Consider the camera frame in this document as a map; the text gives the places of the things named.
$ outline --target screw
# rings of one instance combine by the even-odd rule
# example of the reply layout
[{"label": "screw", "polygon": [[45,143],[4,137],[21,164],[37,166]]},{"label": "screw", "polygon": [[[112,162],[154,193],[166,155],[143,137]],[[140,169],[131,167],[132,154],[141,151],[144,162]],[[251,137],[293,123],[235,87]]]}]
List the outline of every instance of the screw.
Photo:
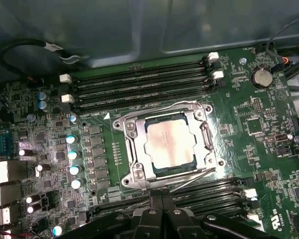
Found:
[{"label": "screw", "polygon": [[134,124],[134,123],[129,123],[129,124],[128,124],[128,129],[133,130],[134,127],[135,127],[135,124]]},{"label": "screw", "polygon": [[214,221],[214,220],[216,220],[216,217],[214,215],[208,215],[207,219],[211,220],[211,221]]},{"label": "screw", "polygon": [[298,135],[296,135],[296,136],[294,137],[294,142],[295,142],[295,143],[299,143],[299,136],[298,136]]},{"label": "screw", "polygon": [[241,65],[245,65],[247,63],[247,59],[245,57],[239,59],[239,63]]},{"label": "screw", "polygon": [[175,209],[175,210],[173,211],[173,213],[176,214],[176,215],[179,215],[179,214],[181,214],[181,210],[179,210],[179,209]]},{"label": "screw", "polygon": [[156,214],[156,210],[155,209],[150,209],[149,214],[152,214],[152,215]]},{"label": "screw", "polygon": [[117,216],[115,219],[116,219],[116,220],[123,220],[123,219],[124,219],[124,217],[123,217],[123,216],[121,216],[121,215],[119,215],[119,216]]}]

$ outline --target wire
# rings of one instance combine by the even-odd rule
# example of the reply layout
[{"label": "wire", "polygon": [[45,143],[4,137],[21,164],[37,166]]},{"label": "wire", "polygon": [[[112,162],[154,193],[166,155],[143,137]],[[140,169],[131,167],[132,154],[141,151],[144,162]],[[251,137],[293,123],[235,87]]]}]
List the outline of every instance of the wire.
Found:
[{"label": "wire", "polygon": [[277,53],[275,53],[275,52],[273,52],[273,51],[271,51],[271,50],[269,49],[269,45],[270,45],[270,43],[273,42],[274,38],[275,38],[277,35],[279,35],[281,32],[283,32],[284,30],[286,30],[287,28],[289,28],[290,26],[292,26],[292,25],[294,25],[294,24],[296,24],[296,23],[298,23],[298,22],[299,22],[299,18],[298,18],[298,19],[295,19],[295,20],[293,20],[293,21],[291,21],[291,22],[289,22],[288,24],[286,24],[286,25],[284,25],[282,28],[280,28],[278,31],[276,31],[276,32],[269,38],[269,40],[268,40],[267,43],[266,43],[266,47],[265,47],[266,52],[267,52],[269,55],[271,55],[271,56],[273,56],[273,57],[276,57],[276,58],[278,58],[278,59],[282,59],[282,56],[281,56],[281,55],[278,55]]}]

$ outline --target black ram slot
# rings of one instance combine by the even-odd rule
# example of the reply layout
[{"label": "black ram slot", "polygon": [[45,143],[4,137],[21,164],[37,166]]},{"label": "black ram slot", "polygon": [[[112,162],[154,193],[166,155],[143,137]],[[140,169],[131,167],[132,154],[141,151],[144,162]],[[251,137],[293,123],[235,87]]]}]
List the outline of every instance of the black ram slot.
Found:
[{"label": "black ram slot", "polygon": [[181,189],[177,190],[175,193],[173,193],[173,195],[195,192],[197,190],[214,188],[214,187],[218,187],[218,186],[235,185],[236,180],[237,180],[237,178],[230,178],[230,179],[217,179],[217,180],[214,180],[211,182],[200,182],[198,184],[189,185],[187,187],[181,188]]},{"label": "black ram slot", "polygon": [[218,197],[227,197],[232,196],[233,191],[231,188],[229,189],[219,189],[215,190],[213,192],[197,192],[195,194],[191,194],[182,198],[174,199],[175,203],[177,205],[187,205],[189,203],[195,203],[195,202],[204,202],[204,200],[210,200],[210,199],[216,199]]},{"label": "black ram slot", "polygon": [[181,63],[181,64],[174,64],[174,65],[166,65],[166,66],[157,66],[157,67],[150,67],[150,68],[143,68],[143,69],[134,69],[130,71],[125,72],[117,72],[107,75],[101,75],[96,77],[87,77],[87,78],[80,78],[77,79],[76,82],[80,84],[87,84],[88,82],[95,82],[99,80],[113,80],[113,79],[122,79],[122,78],[129,78],[129,77],[135,77],[139,76],[141,74],[145,75],[151,75],[159,72],[160,70],[163,70],[163,72],[169,72],[173,70],[181,70],[183,68],[196,68],[200,67],[199,62],[187,62],[187,63]]},{"label": "black ram slot", "polygon": [[132,100],[126,100],[124,102],[113,102],[113,103],[102,103],[99,105],[92,105],[92,106],[79,106],[79,108],[74,108],[73,110],[77,114],[87,114],[90,112],[96,112],[96,111],[104,111],[104,110],[117,110],[121,108],[131,107],[131,106],[137,106],[137,105],[146,105],[151,103],[158,103],[158,102],[166,102],[176,99],[185,99],[188,97],[194,97],[194,96],[201,96],[203,94],[206,94],[207,92],[210,92],[209,89],[185,89],[185,91],[189,91],[188,93],[180,93],[179,91],[175,93],[170,93],[168,95],[164,96],[151,96],[147,99],[132,99]]},{"label": "black ram slot", "polygon": [[98,93],[102,91],[108,90],[117,90],[120,88],[130,88],[130,87],[142,87],[144,85],[150,84],[159,84],[161,82],[169,82],[169,81],[186,81],[193,78],[207,78],[202,73],[195,73],[195,74],[186,74],[186,75],[179,75],[179,76],[166,76],[166,77],[152,77],[147,79],[135,79],[130,82],[116,82],[114,84],[102,84],[102,85],[95,85],[89,84],[86,85],[86,88],[78,88],[77,92],[80,95],[90,94],[90,93]]},{"label": "black ram slot", "polygon": [[104,95],[98,95],[98,96],[90,96],[89,98],[80,98],[80,102],[82,105],[85,104],[91,104],[95,101],[100,102],[106,102],[106,101],[125,101],[126,96],[131,96],[130,98],[146,98],[150,97],[150,95],[160,96],[169,94],[170,91],[183,91],[184,88],[191,88],[191,87],[197,87],[202,88],[204,81],[197,81],[197,82],[178,82],[174,85],[171,84],[163,84],[159,86],[153,86],[150,88],[142,88],[142,89],[136,89],[136,90],[128,90],[128,91],[122,91],[122,92],[115,92],[115,93],[105,93]]}]

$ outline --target black cable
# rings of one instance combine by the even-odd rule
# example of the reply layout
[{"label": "black cable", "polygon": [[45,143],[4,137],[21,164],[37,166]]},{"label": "black cable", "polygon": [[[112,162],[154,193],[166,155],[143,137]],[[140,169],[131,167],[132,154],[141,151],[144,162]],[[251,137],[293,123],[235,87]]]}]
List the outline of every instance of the black cable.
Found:
[{"label": "black cable", "polygon": [[[2,66],[4,66],[8,71],[10,72],[13,72],[13,73],[16,73],[18,75],[20,75],[21,77],[24,77],[24,78],[31,78],[30,75],[28,75],[27,73],[21,71],[19,68],[7,63],[5,60],[4,60],[4,55],[11,49],[17,47],[17,46],[25,46],[25,45],[30,45],[30,46],[39,46],[39,47],[44,47],[44,48],[47,48],[48,45],[50,45],[50,48],[48,50],[50,51],[53,51],[55,53],[57,53],[60,57],[62,58],[69,58],[71,57],[73,54],[69,54],[68,52],[66,52],[64,49],[60,49],[59,48],[55,48],[55,50],[51,50],[51,44],[45,42],[45,41],[42,41],[42,40],[37,40],[37,39],[19,39],[19,40],[14,40],[14,41],[11,41],[11,42],[8,42],[4,45],[1,45],[0,46],[0,64]],[[86,69],[85,66],[83,66],[82,64],[80,63],[76,63],[76,66],[79,68],[79,69]]]},{"label": "black cable", "polygon": [[265,48],[266,48],[266,52],[267,52],[269,55],[271,55],[271,56],[273,56],[273,57],[276,57],[276,58],[282,60],[282,56],[281,56],[281,55],[278,55],[277,53],[272,52],[271,50],[269,50],[269,45],[270,45],[270,43],[273,42],[274,38],[275,38],[277,35],[279,35],[281,32],[283,32],[284,30],[286,30],[287,28],[289,28],[290,26],[292,26],[292,25],[294,25],[294,24],[296,24],[296,23],[298,23],[298,22],[299,22],[299,18],[298,18],[298,19],[295,19],[295,20],[293,20],[293,21],[291,21],[290,23],[284,25],[282,28],[280,28],[278,31],[276,31],[276,32],[269,38],[269,40],[268,40],[267,43],[266,43],[266,47],[265,47]]}]

